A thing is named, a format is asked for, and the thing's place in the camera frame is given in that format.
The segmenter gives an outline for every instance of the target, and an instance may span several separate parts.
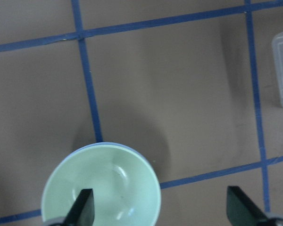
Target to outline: blue tape line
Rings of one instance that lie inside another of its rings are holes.
[[[101,144],[115,145],[114,143],[101,143]],[[283,162],[283,156],[267,160],[268,165],[275,165],[275,164],[280,163],[280,162]],[[212,178],[217,178],[217,177],[222,177],[222,176],[231,175],[231,174],[235,174],[235,173],[240,173],[240,172],[244,172],[244,171],[248,171],[248,170],[254,170],[254,169],[258,169],[260,167],[261,167],[261,162],[255,162],[255,163],[242,165],[242,166],[238,166],[238,167],[233,167],[233,168],[229,168],[229,169],[222,169],[222,170],[215,171],[215,172],[205,173],[205,174],[193,176],[193,177],[190,177],[190,178],[182,178],[182,179],[178,179],[178,180],[163,182],[163,183],[160,183],[160,187],[161,187],[161,189],[166,189],[166,188],[170,188],[170,187],[175,187],[175,186],[190,184],[190,183],[194,183],[194,182],[199,182],[199,181],[202,181],[202,180],[208,180],[208,179],[212,179]],[[23,219],[27,219],[27,218],[38,217],[40,215],[41,215],[41,210],[34,210],[34,211],[26,212],[26,213],[20,213],[20,214],[17,214],[17,215],[12,215],[12,216],[8,216],[8,217],[0,218],[0,224],[12,222],[12,221],[17,221],[17,220],[23,220]]]
[[[76,28],[76,31],[80,33],[83,30],[83,23],[82,23],[79,1],[71,0],[71,4],[72,4],[74,19],[75,19],[75,28]],[[86,47],[86,42],[85,42],[84,37],[80,37],[78,39],[78,42],[79,42],[81,61],[82,61],[83,72],[84,72],[84,77],[85,77],[85,83],[86,83],[86,88],[87,88],[89,106],[90,106],[90,110],[92,114],[92,122],[93,122],[93,128],[94,128],[94,133],[95,133],[95,139],[96,139],[96,142],[103,142],[102,132],[100,129],[100,117],[99,117],[98,107],[96,104],[95,91],[94,91],[93,82],[92,82],[92,74],[90,70],[87,47]]]
[[[81,55],[82,66],[84,71],[85,83],[87,88],[87,94],[89,99],[89,105],[92,114],[95,139],[96,142],[103,142],[102,132],[100,129],[100,117],[95,99],[95,92],[93,88],[92,75],[89,66],[89,59],[88,59],[85,39],[81,39],[78,42],[79,42],[80,55]]]
[[[268,165],[275,165],[275,164],[280,163],[280,162],[283,162],[283,156],[267,160]]]
[[[54,42],[76,40],[76,39],[78,39],[78,34],[74,32],[74,33],[55,35],[55,36],[39,38],[39,39],[17,41],[9,44],[0,45],[0,52],[35,47],[35,46],[43,46]]]
[[[29,218],[34,218],[41,216],[41,210],[33,210],[30,212],[20,213],[12,216],[2,217],[0,218],[0,224],[6,224],[13,221],[24,220]]]
[[[267,169],[267,161],[266,161],[264,133],[262,126],[262,113],[261,113],[261,103],[260,103],[260,93],[259,93],[259,83],[258,83],[254,29],[253,29],[253,19],[251,12],[246,13],[246,24],[247,24],[247,35],[248,35],[249,52],[250,52],[251,80],[252,80],[253,99],[254,99],[255,114],[256,114],[258,145],[259,145],[260,158],[262,164],[261,167],[262,167],[262,180],[263,180],[263,199],[264,199],[265,211],[269,212],[270,203],[269,203],[268,169]]]
[[[261,167],[261,162],[255,162],[255,163],[251,163],[251,164],[247,164],[243,166],[237,166],[237,167],[232,167],[229,169],[222,169],[222,170],[215,171],[215,172],[205,173],[205,174],[193,176],[190,178],[182,178],[179,180],[163,182],[160,184],[160,188],[166,189],[170,187],[190,184],[190,183],[194,183],[194,182],[198,182],[202,180],[208,180],[208,179],[222,177],[222,176],[226,176],[226,175],[230,175],[234,173],[240,173],[240,172],[244,172],[248,170],[258,169],[260,167]]]
[[[78,0],[71,0],[72,11],[75,19],[75,29],[77,32],[83,30],[82,16],[80,10],[80,4]]]
[[[133,31],[133,30],[139,30],[139,29],[150,28],[150,27],[158,27],[158,26],[163,26],[163,25],[168,25],[168,24],[177,24],[177,23],[182,23],[182,22],[209,19],[209,18],[214,18],[214,17],[219,17],[219,16],[228,16],[228,15],[257,11],[257,10],[268,9],[268,8],[282,7],[283,0],[261,2],[261,3],[243,5],[243,6],[237,6],[237,7],[231,7],[231,8],[223,8],[223,9],[205,11],[205,12],[200,12],[200,13],[192,13],[192,14],[187,14],[187,15],[182,15],[182,16],[171,16],[171,17],[155,19],[155,20],[147,20],[147,21],[141,21],[141,22],[135,22],[135,23],[128,23],[128,24],[89,29],[85,31],[81,30],[83,25],[80,24],[81,18],[78,17],[79,15],[78,13],[79,7],[77,7],[78,3],[77,1],[72,1],[72,4],[75,7],[73,8],[73,13],[75,17],[75,26],[76,26],[77,32],[50,36],[50,37],[45,37],[45,38],[39,38],[39,39],[34,39],[34,40],[25,40],[25,41],[13,42],[9,44],[3,44],[3,45],[0,45],[0,52],[11,51],[11,50],[21,49],[21,48],[41,46],[41,45],[46,45],[46,44],[63,41],[63,40],[74,40],[74,39],[79,40],[82,38],[89,38],[89,37],[93,37],[96,35]]]

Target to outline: bowl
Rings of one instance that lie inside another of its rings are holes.
[[[92,188],[93,226],[154,226],[161,192],[149,162],[117,143],[96,143],[66,157],[49,177],[42,195],[42,219],[65,217],[80,191]]]

